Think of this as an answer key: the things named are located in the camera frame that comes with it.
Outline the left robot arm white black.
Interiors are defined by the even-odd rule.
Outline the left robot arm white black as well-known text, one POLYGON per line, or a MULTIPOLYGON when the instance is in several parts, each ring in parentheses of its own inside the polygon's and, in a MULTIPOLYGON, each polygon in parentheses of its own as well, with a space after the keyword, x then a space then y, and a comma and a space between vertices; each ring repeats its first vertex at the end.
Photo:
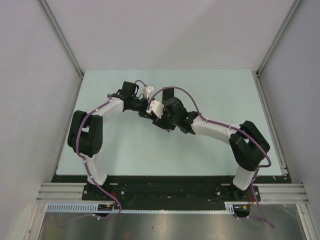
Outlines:
POLYGON ((153 85, 142 80, 125 81, 122 88, 107 95, 107 101, 91 112, 77 110, 73 113, 67 144, 83 160, 87 179, 96 184, 93 194, 100 200, 110 196, 111 188, 104 184, 108 174, 98 156, 103 145, 103 125, 117 114, 126 110, 137 112, 140 117, 149 118, 147 113, 149 94, 153 85))

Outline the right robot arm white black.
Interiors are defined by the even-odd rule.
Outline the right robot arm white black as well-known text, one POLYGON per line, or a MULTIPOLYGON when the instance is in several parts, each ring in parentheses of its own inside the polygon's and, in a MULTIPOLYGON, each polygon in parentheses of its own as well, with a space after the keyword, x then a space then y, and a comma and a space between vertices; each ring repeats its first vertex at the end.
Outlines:
POLYGON ((176 97, 164 102, 152 100, 146 112, 154 115, 155 123, 167 131, 178 127, 185 134, 207 136, 230 145, 238 164, 230 184, 230 194, 237 201, 248 196, 255 173, 270 150, 269 143, 254 123, 245 121, 240 125, 228 125, 205 120, 197 111, 187 111, 176 97))

